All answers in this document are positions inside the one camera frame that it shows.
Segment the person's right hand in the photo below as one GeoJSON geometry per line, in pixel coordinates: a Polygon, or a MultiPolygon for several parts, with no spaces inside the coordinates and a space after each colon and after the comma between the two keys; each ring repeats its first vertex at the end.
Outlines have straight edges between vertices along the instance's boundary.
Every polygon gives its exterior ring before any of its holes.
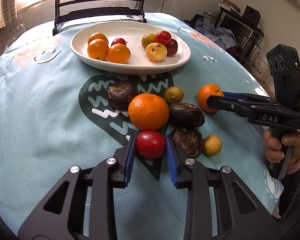
{"type": "Polygon", "coordinates": [[[300,160],[300,132],[286,134],[279,140],[271,134],[270,129],[266,129],[263,137],[264,155],[270,163],[279,163],[284,159],[283,146],[293,147],[289,165],[293,165],[300,160]]]}

